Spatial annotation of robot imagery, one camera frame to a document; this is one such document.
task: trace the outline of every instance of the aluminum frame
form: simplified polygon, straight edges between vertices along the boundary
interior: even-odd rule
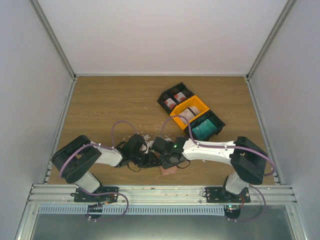
[[[254,60],[252,67],[250,68],[247,77],[250,80],[250,78],[252,77],[252,75],[254,74],[255,70],[257,69],[261,59],[264,57],[265,53],[267,52],[268,48],[270,47],[271,43],[273,42],[273,40],[275,39],[277,33],[279,32],[281,26],[284,24],[284,22],[286,21],[289,13],[291,12],[291,10],[293,9],[295,3],[297,2],[297,0],[287,0],[279,17],[277,18],[277,20],[275,21],[275,24],[273,25],[273,28],[271,29],[268,37],[266,38],[258,56],[256,57],[256,59]]]
[[[207,203],[202,196],[208,186],[163,186],[163,185],[120,185],[119,192],[125,194],[132,206],[168,206],[168,207],[205,207],[221,206],[229,203]],[[296,240],[307,239],[294,192],[289,185],[256,186],[264,195],[267,205],[285,205]],[[16,234],[16,240],[29,240],[37,222],[38,211],[47,204],[61,206],[82,206],[86,203],[74,202],[71,193],[76,191],[73,184],[35,184],[31,187],[27,204]],[[251,203],[246,205],[263,205],[260,194],[249,188]],[[126,201],[121,196],[114,207],[123,207]]]
[[[91,215],[119,215],[126,209],[126,205],[105,204],[96,208],[99,212]],[[68,214],[85,215],[88,211],[87,204],[42,204],[38,214]],[[224,206],[215,205],[130,205],[126,215],[198,215],[198,216],[224,216]]]
[[[44,11],[42,10],[38,0],[29,0],[30,4],[32,5],[35,13],[37,14],[40,22],[42,23],[45,31],[48,33],[50,39],[51,39],[51,42],[52,44],[54,45],[55,49],[57,50],[59,56],[61,57],[61,60],[62,62],[64,63],[66,69],[68,70],[70,76],[72,77],[73,80],[75,80],[76,78],[76,74],[75,72],[73,71],[66,55],[65,55],[65,52],[64,50],[62,49],[53,29],[51,28],[50,24],[49,24],[49,21],[44,13]]]
[[[272,150],[273,148],[272,148],[272,145],[271,145],[271,142],[270,142],[270,137],[269,137],[269,134],[268,134],[268,131],[267,131],[267,128],[266,128],[265,120],[264,120],[264,118],[262,116],[260,105],[258,103],[258,100],[256,98],[254,89],[253,89],[250,81],[248,80],[247,77],[245,77],[244,79],[245,79],[246,85],[248,87],[250,96],[251,96],[253,108],[254,108],[255,115],[256,115],[256,118],[257,118],[259,126],[260,126],[260,130],[261,130],[261,133],[262,133],[262,137],[263,137],[263,140],[264,140],[266,151],[267,151],[268,156],[270,157],[270,159],[275,162],[275,165],[277,167],[276,172],[273,174],[274,182],[276,184],[281,184],[282,183],[281,182],[281,175],[282,175],[281,169],[279,169],[278,161],[277,161],[277,159],[275,157],[275,153]]]
[[[53,154],[57,151],[57,147],[58,147],[58,143],[60,140],[60,136],[61,136],[61,132],[64,128],[64,124],[65,124],[65,120],[67,117],[67,113],[68,113],[68,109],[70,106],[70,102],[72,99],[72,95],[74,93],[75,87],[76,87],[76,82],[77,82],[78,78],[76,77],[74,79],[74,81],[71,82],[70,87],[69,87],[69,91],[65,97],[65,101],[63,104],[63,108],[62,108],[62,112],[58,121],[58,125],[56,127],[55,133],[54,133],[54,138],[52,141],[52,146],[51,146],[51,153],[50,153],[50,158],[53,156]],[[43,180],[42,180],[42,184],[46,184],[49,180],[49,176],[51,174],[51,169],[52,169],[52,162],[50,161],[50,159],[47,160],[48,161],[48,167],[45,170],[45,173],[43,175]]]

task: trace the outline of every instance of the white debris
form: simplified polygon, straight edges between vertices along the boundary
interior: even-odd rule
[[[147,149],[149,150],[149,148],[152,146],[152,144],[154,143],[154,141],[153,141],[153,140],[152,140],[152,141],[146,141],[145,143],[146,143],[146,146],[147,146],[147,147],[146,147],[145,145],[143,145],[142,148],[141,148],[141,151],[145,151],[145,150],[147,150]]]
[[[149,136],[149,135],[145,135],[145,136],[143,136],[143,139],[145,140],[145,141],[147,141],[148,139],[150,139],[151,137]]]

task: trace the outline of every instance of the red and white item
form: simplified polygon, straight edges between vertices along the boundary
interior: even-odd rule
[[[187,99],[182,92],[178,92],[176,95],[174,95],[174,98],[177,99],[179,103]]]
[[[186,110],[184,110],[179,115],[186,117],[188,119],[188,121],[190,122],[190,120],[193,119],[195,116],[197,116],[199,113],[200,113],[200,111],[198,110],[198,108],[196,108],[195,106],[191,106],[191,107],[188,107]],[[184,120],[183,118],[180,118],[180,119],[184,124],[187,124],[186,120]]]
[[[165,105],[167,105],[170,109],[173,109],[175,105],[175,101],[173,101],[171,98],[168,98],[167,100],[164,101]]]

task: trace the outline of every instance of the orange bin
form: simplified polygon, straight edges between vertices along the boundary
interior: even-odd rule
[[[184,110],[190,107],[196,107],[200,111],[200,113],[197,116],[195,116],[189,121],[190,123],[198,117],[200,117],[201,115],[203,115],[204,113],[206,113],[207,111],[209,111],[209,107],[207,107],[207,105],[205,105],[196,95],[194,95],[188,98],[187,100],[183,101],[179,105],[175,106],[172,112],[170,113],[170,116],[179,115]],[[175,117],[173,118],[173,120],[179,125],[179,127],[182,130],[184,130],[188,126],[188,124],[185,124],[179,117]]]

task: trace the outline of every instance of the black cable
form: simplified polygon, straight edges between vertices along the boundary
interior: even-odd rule
[[[207,198],[207,193],[206,193],[206,191],[204,191],[204,192],[202,193],[202,197]]]
[[[187,161],[189,162],[189,164],[188,164],[187,166],[185,166],[185,167],[180,167],[179,165],[177,165],[176,167],[177,167],[178,169],[186,169],[186,168],[189,167],[190,164],[191,164],[191,161],[190,161],[190,160],[187,159]]]
[[[128,163],[127,167],[128,167],[128,169],[130,169],[132,172],[135,172],[135,173],[138,173],[138,172],[141,171],[141,167],[139,167],[139,170],[138,170],[138,171],[135,171],[135,170],[131,169],[131,168],[129,167],[129,163]]]
[[[147,151],[147,149],[148,149],[148,145],[147,145],[146,142],[144,142],[143,145],[145,146],[145,150],[139,151],[140,153],[145,153]]]
[[[126,141],[122,141],[116,146],[116,148],[119,148],[121,145],[126,144],[126,143],[127,143]]]

